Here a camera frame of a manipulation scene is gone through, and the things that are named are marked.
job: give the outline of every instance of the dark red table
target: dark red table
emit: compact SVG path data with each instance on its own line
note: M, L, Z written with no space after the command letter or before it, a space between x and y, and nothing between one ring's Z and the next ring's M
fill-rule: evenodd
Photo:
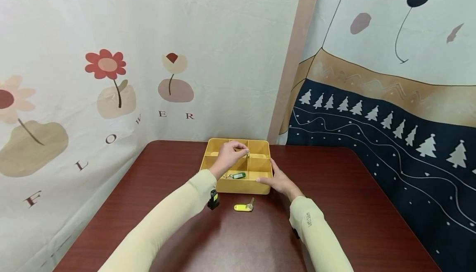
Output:
M95 272L128 232L200 168L206 143L147 145L56 272ZM355 272L440 271L367 169L345 148L272 146L280 168L322 209ZM220 206L187 222L159 251L152 272L305 272L288 208L272 191L253 212L250 195L220 194Z

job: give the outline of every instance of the yellow plastic organizer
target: yellow plastic organizer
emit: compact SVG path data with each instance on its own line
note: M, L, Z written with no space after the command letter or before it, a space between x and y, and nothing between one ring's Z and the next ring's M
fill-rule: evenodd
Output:
M270 187L256 182L259 177L273 177L271 168L269 143L258 140L238 140L235 138L211 138L208 142L205 155L203 156L200 169L209 169L215 160L222 144L229 141L239 141L245 144L250 150L250 158L244 156L226 172L217 182L217 192L219 193L250 193L269 194ZM243 179L226 179L229 174L245 172Z

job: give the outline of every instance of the arm sleeve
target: arm sleeve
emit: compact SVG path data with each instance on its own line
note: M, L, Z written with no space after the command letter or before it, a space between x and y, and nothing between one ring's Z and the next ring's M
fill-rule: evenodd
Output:
M129 232L99 272L148 272L165 241L203 210L216 183L204 169L169 194Z
M300 196L290 207L289 222L307 247L316 272L353 272L324 214L313 200Z

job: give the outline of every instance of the white tree pattern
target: white tree pattern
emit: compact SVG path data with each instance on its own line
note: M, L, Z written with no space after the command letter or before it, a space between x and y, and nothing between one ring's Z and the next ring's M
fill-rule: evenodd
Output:
M405 119L398 125L397 129L394 130L393 134L396 138L402 138L403 128L405 127Z
M417 128L418 125L415 125L413 130L408 134L408 136L405 138L405 141L407 142L407 146L412 146L413 147L413 140L415 139L415 134L417 133Z
M457 168L458 165L466 168L466 163L464 162L466 160L466 148L464 148L463 143L464 141L460 140L459 145L456 146L454 152L450 154L450 158L447 159L449 162L453 163L453 168Z
M316 103L313 105L314 109L322 107L322 100L323 99L324 99L324 94L321 94L321 96L319 96L319 99L316 100Z
M381 124L384 126L384 128L390 129L390 126L392 125L392 119L393 119L393 111L390 112L390 114L387 116L387 118L384 119L384 121L381 122Z
M362 115L362 100L358 102L350 111L353 115L355 114Z
M435 153L433 153L433 151L436 151L434 137L435 134L431 134L431 136L416 149L418 152L420 152L420 156L436 157Z
M349 110L347 107L349 106L348 105L349 101L348 101L348 96L345 97L344 101L342 101L342 103L340 104L340 106L337 108L339 110L339 112L342 112L343 110Z
M378 105L365 116L369 121L377 121Z
M308 91L306 92L306 94L304 94L304 95L299 99L299 101L301 102L301 104L311 104L310 100L311 100L311 90L308 90Z
M328 100L328 102L326 102L326 105L324 106L324 108L325 108L326 110L329 110L329 109L334 108L334 107L332 106L333 103L334 103L334 94L332 94L332 95L329 97L329 100Z

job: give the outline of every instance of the person's left hand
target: person's left hand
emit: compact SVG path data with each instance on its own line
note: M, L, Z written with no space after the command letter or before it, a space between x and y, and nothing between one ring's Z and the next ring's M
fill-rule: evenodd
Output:
M211 166L210 172L218 180L226 173L237 161L249 152L248 147L238 141L224 143L220 147L217 161Z

